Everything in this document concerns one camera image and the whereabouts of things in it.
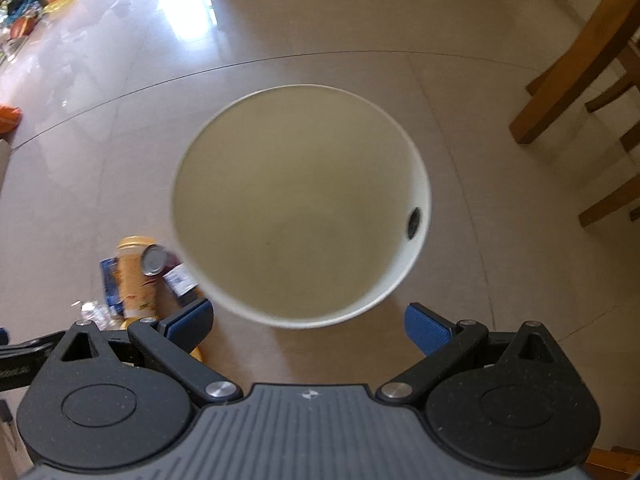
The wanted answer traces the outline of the yellow milk tea cup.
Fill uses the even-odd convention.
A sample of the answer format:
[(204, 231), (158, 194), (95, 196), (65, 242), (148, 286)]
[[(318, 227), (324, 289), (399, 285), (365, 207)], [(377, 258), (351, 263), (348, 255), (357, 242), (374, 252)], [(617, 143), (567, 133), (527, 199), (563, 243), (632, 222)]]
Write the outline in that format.
[(125, 318), (155, 318), (156, 281), (142, 271), (142, 254), (154, 244), (154, 238), (133, 235), (117, 246), (117, 283)]

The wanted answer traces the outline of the orange object on floor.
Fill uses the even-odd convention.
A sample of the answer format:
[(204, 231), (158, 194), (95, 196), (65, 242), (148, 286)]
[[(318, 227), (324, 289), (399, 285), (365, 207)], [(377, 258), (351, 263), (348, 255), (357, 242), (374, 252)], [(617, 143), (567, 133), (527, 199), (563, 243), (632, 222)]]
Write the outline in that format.
[(22, 122), (23, 113), (19, 107), (0, 105), (0, 134), (12, 133)]

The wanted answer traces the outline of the clear plastic bottle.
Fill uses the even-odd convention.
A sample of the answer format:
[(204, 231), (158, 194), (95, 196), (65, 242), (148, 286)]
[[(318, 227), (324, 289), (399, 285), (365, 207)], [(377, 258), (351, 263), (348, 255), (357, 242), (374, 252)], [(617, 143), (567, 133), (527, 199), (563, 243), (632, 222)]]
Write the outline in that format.
[(107, 307), (96, 301), (75, 301), (72, 308), (78, 314), (78, 324), (94, 323), (99, 330), (118, 330), (119, 317)]

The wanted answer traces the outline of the blue juice carton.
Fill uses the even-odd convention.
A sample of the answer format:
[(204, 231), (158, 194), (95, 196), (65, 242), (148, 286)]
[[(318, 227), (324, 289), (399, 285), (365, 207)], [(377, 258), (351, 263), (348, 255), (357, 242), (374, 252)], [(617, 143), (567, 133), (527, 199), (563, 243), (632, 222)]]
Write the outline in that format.
[(100, 271), (106, 305), (122, 318), (124, 316), (124, 302), (120, 299), (117, 263), (116, 257), (104, 259), (100, 262)]

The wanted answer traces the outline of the wooden chair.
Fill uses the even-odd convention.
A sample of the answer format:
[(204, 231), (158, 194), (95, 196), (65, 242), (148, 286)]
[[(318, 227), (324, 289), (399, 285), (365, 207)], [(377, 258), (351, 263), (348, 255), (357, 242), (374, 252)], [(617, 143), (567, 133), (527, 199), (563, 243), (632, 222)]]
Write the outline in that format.
[(586, 104), (594, 112), (639, 84), (639, 0), (600, 0), (591, 18), (548, 70), (526, 87), (528, 103), (509, 126), (518, 144), (531, 144), (588, 89), (601, 73), (618, 61), (625, 76)]

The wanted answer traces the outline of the white plastic bucket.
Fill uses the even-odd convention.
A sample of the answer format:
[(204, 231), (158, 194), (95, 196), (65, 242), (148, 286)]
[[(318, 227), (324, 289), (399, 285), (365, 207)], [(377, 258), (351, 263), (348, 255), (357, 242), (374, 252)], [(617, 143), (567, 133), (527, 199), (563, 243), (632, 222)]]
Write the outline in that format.
[(288, 330), (362, 315), (411, 272), (432, 215), (416, 144), (358, 94), (287, 84), (215, 115), (177, 168), (182, 261), (218, 307)]

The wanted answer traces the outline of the red tin can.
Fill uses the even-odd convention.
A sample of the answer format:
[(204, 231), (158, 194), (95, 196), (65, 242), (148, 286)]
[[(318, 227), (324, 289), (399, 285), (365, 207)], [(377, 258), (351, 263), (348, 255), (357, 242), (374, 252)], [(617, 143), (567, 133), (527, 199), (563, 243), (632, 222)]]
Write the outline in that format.
[(163, 246), (151, 244), (144, 248), (140, 258), (142, 274), (145, 276), (162, 275), (167, 266), (168, 252)]

